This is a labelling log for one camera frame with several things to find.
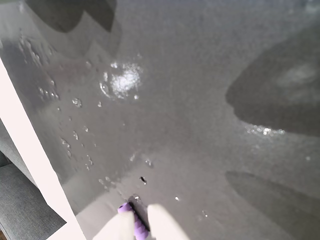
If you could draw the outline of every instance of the water droplet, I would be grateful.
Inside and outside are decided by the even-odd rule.
[[[81,103],[81,100],[79,98],[76,98],[76,97],[73,98],[72,102],[77,108],[81,108],[82,107],[82,103]]]
[[[40,92],[41,95],[43,95],[45,93],[44,90],[41,87],[39,87],[39,92]]]
[[[23,14],[25,11],[24,3],[22,1],[19,2],[19,11],[21,14]]]
[[[106,71],[103,73],[103,79],[105,82],[108,82],[108,73]]]
[[[208,214],[204,211],[204,210],[202,210],[202,214],[207,218],[208,217]]]
[[[153,168],[154,164],[152,163],[152,161],[149,158],[147,158],[144,162],[146,163],[146,165],[149,168]]]
[[[62,142],[63,145],[66,145],[66,147],[68,149],[70,148],[70,144],[66,140],[64,140],[63,138],[61,138],[61,142]]]
[[[114,63],[111,63],[110,66],[114,69],[117,69],[118,68],[118,64],[116,62]]]
[[[87,155],[87,157],[88,157],[88,161],[89,161],[90,165],[92,166],[94,164],[94,162],[92,161],[92,159],[89,155]]]
[[[136,153],[132,154],[132,156],[130,157],[130,162],[133,162],[136,158]]]
[[[104,82],[100,82],[100,89],[103,92],[104,95],[109,97],[109,88]]]
[[[85,66],[90,69],[92,67],[92,63],[88,60],[85,62]]]
[[[73,136],[75,137],[76,140],[79,139],[78,134],[76,133],[76,131],[73,131]]]

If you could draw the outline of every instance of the gray surface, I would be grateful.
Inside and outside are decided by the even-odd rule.
[[[5,166],[5,165],[8,165],[10,162],[8,160],[8,158],[6,158],[6,156],[0,152],[0,168]]]
[[[14,142],[12,141],[6,127],[0,119],[0,152],[6,155],[14,165],[34,184],[36,185],[33,177],[31,176],[25,162],[21,158]]]
[[[14,165],[0,167],[0,228],[7,240],[46,240],[66,222]]]
[[[319,239],[319,1],[29,0],[0,16],[1,59],[87,239],[132,194],[193,240]]]

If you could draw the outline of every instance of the purple cap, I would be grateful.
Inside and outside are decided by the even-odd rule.
[[[129,203],[125,202],[118,208],[118,213],[124,213],[124,212],[129,212],[132,211],[132,208]]]
[[[133,211],[131,208],[130,204],[128,202],[125,202],[118,208],[118,213],[124,213],[124,212],[129,212]],[[139,219],[138,215],[133,211],[134,213],[134,236],[136,240],[145,240],[149,232],[146,229],[145,225],[141,222]]]

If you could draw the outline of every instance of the gray fabric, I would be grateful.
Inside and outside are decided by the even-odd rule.
[[[0,168],[8,165],[10,162],[8,160],[8,158],[2,153],[0,152]]]
[[[46,240],[65,223],[14,164],[0,167],[0,229],[8,240]]]
[[[20,156],[14,142],[12,141],[6,127],[0,119],[0,152],[8,157],[16,167],[23,172],[24,175],[36,185],[34,179],[32,178],[25,162]]]

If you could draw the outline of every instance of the wet surface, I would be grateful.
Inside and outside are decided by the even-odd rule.
[[[132,195],[194,240],[315,239],[319,6],[0,5],[1,59],[87,239]]]

